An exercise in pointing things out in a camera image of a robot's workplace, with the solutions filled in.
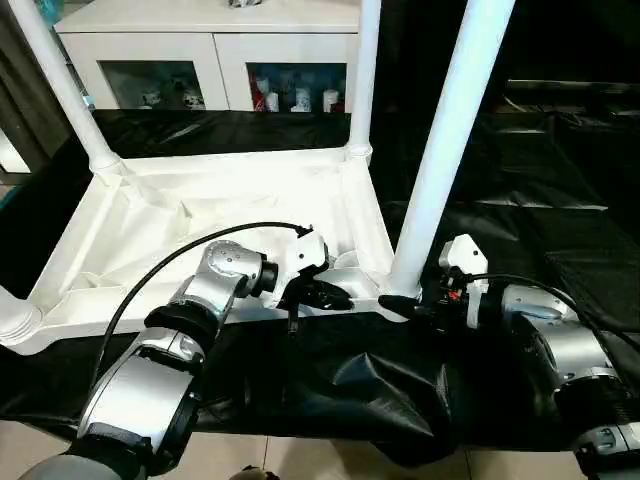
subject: black cloth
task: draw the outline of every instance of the black cloth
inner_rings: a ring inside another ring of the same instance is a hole
[[[123,156],[332,147],[348,136],[339,115],[98,112],[97,119]],[[480,116],[424,283],[442,244],[469,233],[491,272],[533,276],[637,327],[637,128],[633,120]],[[391,114],[373,124],[370,171],[394,243],[427,134],[428,125]],[[0,210],[3,231],[12,232],[0,235],[0,251],[13,252],[2,259],[1,284],[26,295],[89,179],[86,156],[71,142],[34,180],[39,187],[25,186]],[[131,338],[115,339],[112,358]],[[640,385],[637,355],[610,341]],[[567,447],[548,399],[532,390],[498,335],[442,340],[419,323],[359,314],[301,319],[294,336],[284,322],[230,325],[220,342],[208,359],[199,430],[366,439],[387,451],[411,445],[422,461],[459,442]],[[73,421],[98,343],[64,340],[30,357],[0,349],[0,417],[40,425],[48,417],[49,427]]]

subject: floor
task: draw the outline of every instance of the floor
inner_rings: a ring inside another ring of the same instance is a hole
[[[66,449],[48,434],[0,422],[0,480],[14,480],[29,467]],[[247,465],[264,466],[282,480],[578,480],[569,453],[459,451],[440,462],[406,470],[365,442],[195,434],[168,480],[226,480]]]

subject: cabinet door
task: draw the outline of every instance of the cabinet door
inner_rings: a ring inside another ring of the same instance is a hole
[[[231,110],[351,111],[357,34],[214,38]]]
[[[209,33],[64,33],[96,108],[228,110]]]

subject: dark curtain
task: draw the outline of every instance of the dark curtain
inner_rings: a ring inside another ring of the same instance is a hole
[[[378,114],[400,112],[412,121],[436,110],[466,0],[383,0],[374,94]],[[485,97],[504,87],[500,63]]]
[[[32,172],[71,133],[7,0],[0,0],[0,128]]]

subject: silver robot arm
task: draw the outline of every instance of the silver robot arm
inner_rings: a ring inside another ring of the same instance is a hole
[[[438,260],[444,276],[435,302],[382,296],[380,304],[443,334],[506,332],[500,338],[509,339],[523,373],[553,405],[582,472],[590,480],[640,478],[640,404],[600,334],[568,303],[579,306],[516,275],[493,275],[502,281],[490,286],[487,259],[469,235],[447,242]]]
[[[196,421],[204,360],[234,299],[273,291],[277,278],[265,255],[211,243],[195,275],[100,378],[69,450],[22,480],[129,480],[175,467]]]

